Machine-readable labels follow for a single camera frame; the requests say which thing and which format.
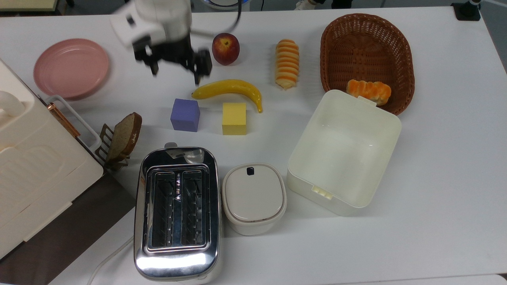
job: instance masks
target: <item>copper handle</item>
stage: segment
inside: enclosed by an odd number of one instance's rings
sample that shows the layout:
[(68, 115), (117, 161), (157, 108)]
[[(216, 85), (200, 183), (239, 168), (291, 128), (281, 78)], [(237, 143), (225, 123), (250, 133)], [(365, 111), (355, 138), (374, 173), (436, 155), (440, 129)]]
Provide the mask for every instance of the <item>copper handle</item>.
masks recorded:
[(69, 134), (72, 135), (72, 137), (76, 138), (81, 135), (54, 103), (49, 103), (48, 110), (53, 115), (53, 117), (55, 117), (55, 119), (60, 122), (60, 124), (69, 132)]

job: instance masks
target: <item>toaster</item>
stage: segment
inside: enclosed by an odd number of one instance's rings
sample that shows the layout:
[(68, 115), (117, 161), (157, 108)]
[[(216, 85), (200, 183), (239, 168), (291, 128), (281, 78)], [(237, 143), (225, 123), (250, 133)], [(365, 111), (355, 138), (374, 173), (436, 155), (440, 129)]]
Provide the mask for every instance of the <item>toaster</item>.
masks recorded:
[(141, 164), (134, 263), (151, 280), (204, 284), (221, 271), (219, 176), (202, 148), (165, 148)]

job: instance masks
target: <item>brown basket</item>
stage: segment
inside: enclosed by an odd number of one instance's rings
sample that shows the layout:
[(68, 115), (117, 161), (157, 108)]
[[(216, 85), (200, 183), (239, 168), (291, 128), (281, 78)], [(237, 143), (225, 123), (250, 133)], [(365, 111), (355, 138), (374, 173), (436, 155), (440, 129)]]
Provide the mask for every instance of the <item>brown basket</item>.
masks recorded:
[(381, 81), (391, 87), (389, 101), (379, 108), (400, 114), (414, 95), (410, 46), (387, 20), (349, 14), (331, 22), (320, 42), (320, 79), (327, 92), (345, 92), (351, 79)]

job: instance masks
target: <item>pink plate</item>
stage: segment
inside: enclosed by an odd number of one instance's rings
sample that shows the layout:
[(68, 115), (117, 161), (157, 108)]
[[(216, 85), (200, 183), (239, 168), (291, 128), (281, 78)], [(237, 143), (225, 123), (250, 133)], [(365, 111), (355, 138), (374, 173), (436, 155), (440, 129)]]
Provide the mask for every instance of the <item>pink plate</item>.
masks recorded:
[(45, 50), (33, 68), (35, 83), (47, 95), (79, 100), (92, 95), (109, 69), (109, 58), (96, 42), (69, 39)]

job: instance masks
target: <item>purple cube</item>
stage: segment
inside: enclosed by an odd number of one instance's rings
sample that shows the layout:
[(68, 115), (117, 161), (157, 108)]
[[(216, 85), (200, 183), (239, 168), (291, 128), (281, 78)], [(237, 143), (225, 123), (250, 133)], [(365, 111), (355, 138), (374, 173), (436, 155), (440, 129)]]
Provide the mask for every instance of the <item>purple cube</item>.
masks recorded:
[(171, 123), (178, 131), (196, 132), (199, 125), (199, 105), (195, 100), (175, 99), (172, 106)]

